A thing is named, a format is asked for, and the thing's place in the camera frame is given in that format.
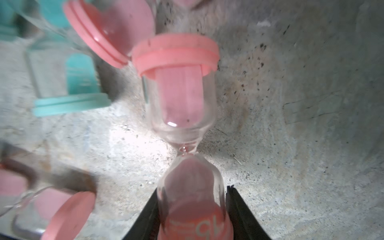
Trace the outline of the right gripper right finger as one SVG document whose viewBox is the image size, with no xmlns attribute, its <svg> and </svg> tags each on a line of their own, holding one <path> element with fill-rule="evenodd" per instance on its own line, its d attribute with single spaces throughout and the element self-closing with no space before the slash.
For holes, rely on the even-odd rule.
<svg viewBox="0 0 384 240">
<path fill-rule="evenodd" d="M 226 208 L 234 240 L 271 240 L 234 185 L 227 186 Z"/>
</svg>

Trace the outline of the pink hourglass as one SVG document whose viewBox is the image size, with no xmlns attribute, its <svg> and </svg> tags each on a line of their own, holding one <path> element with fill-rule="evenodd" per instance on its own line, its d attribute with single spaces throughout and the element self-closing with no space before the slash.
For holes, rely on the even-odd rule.
<svg viewBox="0 0 384 240">
<path fill-rule="evenodd" d="M 157 187 L 160 240 L 234 237 L 223 177 L 197 150 L 217 119 L 219 59 L 217 43 L 198 34 L 157 35 L 133 48 L 147 119 L 177 152 Z"/>
<path fill-rule="evenodd" d="M 156 33 L 159 1 L 112 1 L 98 8 L 86 1 L 67 1 L 63 11 L 79 37 L 109 65 L 121 69 L 133 47 Z"/>
</svg>

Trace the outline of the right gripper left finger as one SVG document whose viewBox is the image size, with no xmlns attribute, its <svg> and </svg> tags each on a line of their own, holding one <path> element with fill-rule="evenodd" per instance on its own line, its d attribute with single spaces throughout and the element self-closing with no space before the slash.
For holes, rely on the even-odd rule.
<svg viewBox="0 0 384 240">
<path fill-rule="evenodd" d="M 159 206 L 154 190 L 138 218 L 122 240 L 156 240 L 159 233 Z"/>
</svg>

